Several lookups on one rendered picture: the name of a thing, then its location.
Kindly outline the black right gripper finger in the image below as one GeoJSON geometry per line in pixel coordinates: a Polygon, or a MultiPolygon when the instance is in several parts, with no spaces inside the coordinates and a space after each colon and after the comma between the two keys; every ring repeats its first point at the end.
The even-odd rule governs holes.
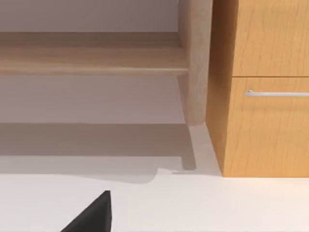
{"type": "Polygon", "coordinates": [[[104,191],[60,232],[111,232],[111,191],[104,191]]]}

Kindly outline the pale wooden open shelf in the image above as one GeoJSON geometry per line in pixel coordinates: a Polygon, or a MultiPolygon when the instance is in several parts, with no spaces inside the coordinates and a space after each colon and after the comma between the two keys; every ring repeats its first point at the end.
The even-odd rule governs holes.
{"type": "Polygon", "coordinates": [[[205,122],[213,0],[178,0],[176,32],[0,32],[1,75],[174,75],[205,122]]]}

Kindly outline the orange wooden cupboard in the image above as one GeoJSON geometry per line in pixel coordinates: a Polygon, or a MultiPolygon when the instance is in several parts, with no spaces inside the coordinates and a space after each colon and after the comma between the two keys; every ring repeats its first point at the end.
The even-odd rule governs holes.
{"type": "Polygon", "coordinates": [[[234,77],[245,77],[233,75],[238,1],[213,0],[212,9],[206,124],[223,176],[231,82],[234,77]]]}

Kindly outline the orange wooden drawer front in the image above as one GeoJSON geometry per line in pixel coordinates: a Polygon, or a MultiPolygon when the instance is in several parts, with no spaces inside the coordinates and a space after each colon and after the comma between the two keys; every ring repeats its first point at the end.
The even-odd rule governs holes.
{"type": "Polygon", "coordinates": [[[309,92],[309,77],[234,77],[223,174],[309,177],[309,97],[244,92],[309,92]]]}
{"type": "Polygon", "coordinates": [[[234,76],[309,76],[309,0],[239,0],[234,76]]]}

